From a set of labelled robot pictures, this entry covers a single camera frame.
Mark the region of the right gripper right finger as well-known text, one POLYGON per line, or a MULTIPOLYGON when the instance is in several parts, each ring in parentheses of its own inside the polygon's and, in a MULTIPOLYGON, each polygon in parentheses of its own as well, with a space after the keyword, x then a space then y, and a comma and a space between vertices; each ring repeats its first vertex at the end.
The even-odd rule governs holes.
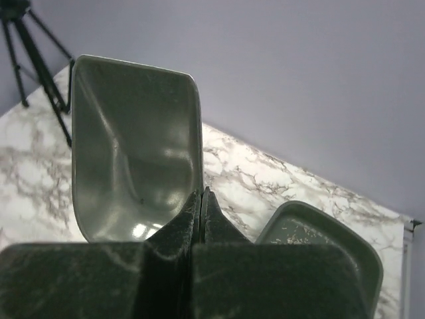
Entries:
POLYGON ((341 249, 252 243, 209 189, 199 239, 192 250, 193 318, 371 318, 341 249))

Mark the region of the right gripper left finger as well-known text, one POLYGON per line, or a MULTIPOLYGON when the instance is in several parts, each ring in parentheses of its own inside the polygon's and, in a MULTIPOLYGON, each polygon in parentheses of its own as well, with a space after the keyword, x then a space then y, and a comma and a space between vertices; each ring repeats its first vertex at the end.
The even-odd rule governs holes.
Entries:
POLYGON ((2 318, 189 318, 201 195, 142 242, 22 243, 1 252, 2 318))

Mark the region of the silver metal litter scoop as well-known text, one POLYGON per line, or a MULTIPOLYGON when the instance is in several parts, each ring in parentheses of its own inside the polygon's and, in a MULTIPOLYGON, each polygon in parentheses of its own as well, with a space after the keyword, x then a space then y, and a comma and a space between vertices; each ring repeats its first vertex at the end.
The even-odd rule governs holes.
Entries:
POLYGON ((142 241, 204 187, 190 74, 82 55, 72 71, 72 202, 88 242, 142 241))

